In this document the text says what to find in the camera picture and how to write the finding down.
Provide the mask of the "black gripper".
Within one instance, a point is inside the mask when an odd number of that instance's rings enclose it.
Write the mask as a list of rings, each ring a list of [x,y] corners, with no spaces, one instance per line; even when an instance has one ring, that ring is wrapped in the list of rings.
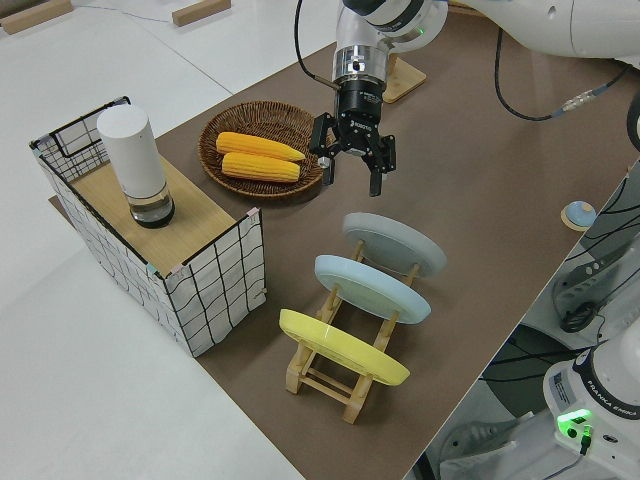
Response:
[[[337,120],[329,113],[314,119],[309,151],[323,170],[323,185],[334,183],[335,158],[345,151],[362,155],[370,171],[369,195],[381,194],[383,176],[396,170],[395,136],[378,133],[382,94],[379,83],[347,80],[337,93]]]

